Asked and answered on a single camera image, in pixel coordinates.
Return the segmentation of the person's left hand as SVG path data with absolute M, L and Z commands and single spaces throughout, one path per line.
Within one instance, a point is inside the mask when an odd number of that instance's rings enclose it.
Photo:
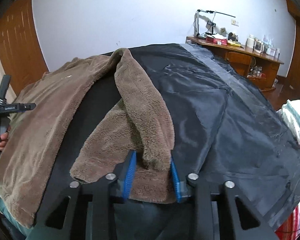
M 8 136 L 9 136 L 10 130 L 11 130 L 11 127 L 8 126 L 7 131 L 0 135 L 0 151 L 2 151 L 5 148 L 5 146 L 8 142 Z

